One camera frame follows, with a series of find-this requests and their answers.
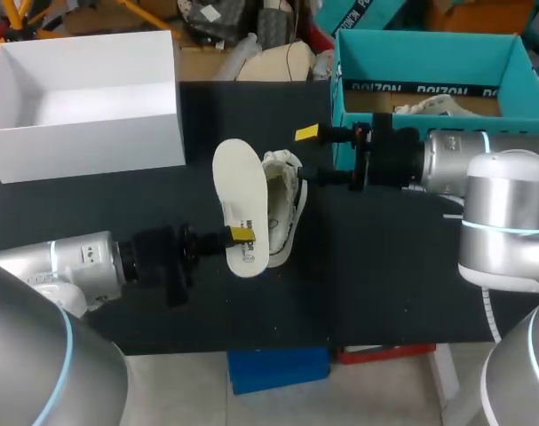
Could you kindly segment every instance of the metal frame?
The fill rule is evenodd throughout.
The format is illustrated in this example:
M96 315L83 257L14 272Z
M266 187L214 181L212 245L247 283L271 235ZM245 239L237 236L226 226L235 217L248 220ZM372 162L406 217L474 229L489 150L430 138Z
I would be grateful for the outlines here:
M178 40L180 38L180 33L177 29L171 27L166 22L158 19L151 13L141 9L131 0L115 0L118 4L124 6L130 12L135 13L143 20L154 25L160 29L168 29L172 33L172 38ZM57 6L64 4L64 0L53 0L51 5L44 9L42 12L38 13L36 16L27 19L27 15L30 12L32 7L33 0L22 0L20 7L17 9L16 4L12 0L2 0L4 12L6 17L9 20L10 28L12 32L21 32L25 29L31 29L31 26L39 22L44 16L46 16L50 11L52 11ZM58 33L56 31L47 31L44 29L37 29L31 32L31 37L23 37L23 39L37 39L37 40L46 40L52 38L64 38L67 37L64 34ZM7 43L9 40L5 37L1 38L0 45Z

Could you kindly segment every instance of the white table leg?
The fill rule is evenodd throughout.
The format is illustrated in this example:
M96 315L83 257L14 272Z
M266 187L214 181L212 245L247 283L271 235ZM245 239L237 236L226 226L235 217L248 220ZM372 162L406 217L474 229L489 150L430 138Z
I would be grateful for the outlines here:
M429 360L439 393L443 426L467 426L482 409L482 365L474 368L464 385L460 386L448 344L438 344Z

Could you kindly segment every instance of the teal shoe box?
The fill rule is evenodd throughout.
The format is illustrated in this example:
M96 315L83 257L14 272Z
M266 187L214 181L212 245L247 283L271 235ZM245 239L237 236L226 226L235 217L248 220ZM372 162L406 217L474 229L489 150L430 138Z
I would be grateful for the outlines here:
M414 127L421 138L435 129L539 135L539 79L516 35L339 31L330 85L333 124L371 123L375 109L355 112L345 99L378 92L424 99L448 93L459 103L484 98L499 107L500 116L393 115L394 129ZM338 170L353 169L348 144L335 146L334 163Z
M322 0L314 20L336 37L339 29L384 29L405 0Z

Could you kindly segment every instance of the yellow tag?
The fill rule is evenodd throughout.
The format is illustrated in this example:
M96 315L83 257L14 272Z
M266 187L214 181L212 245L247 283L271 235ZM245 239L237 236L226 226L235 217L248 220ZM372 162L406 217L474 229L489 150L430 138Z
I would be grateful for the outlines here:
M319 134L319 125L313 124L312 126L297 130L295 132L295 142L298 142L299 140L309 139L309 138L316 138L318 134Z
M230 232L232 233L232 239L234 242L255 241L255 234L253 233L252 229L230 226Z

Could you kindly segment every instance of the open white box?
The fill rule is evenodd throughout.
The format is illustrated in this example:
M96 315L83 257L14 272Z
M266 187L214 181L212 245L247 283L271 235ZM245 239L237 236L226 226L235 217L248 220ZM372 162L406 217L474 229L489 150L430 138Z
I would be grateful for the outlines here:
M3 183L185 164L170 31L0 47Z

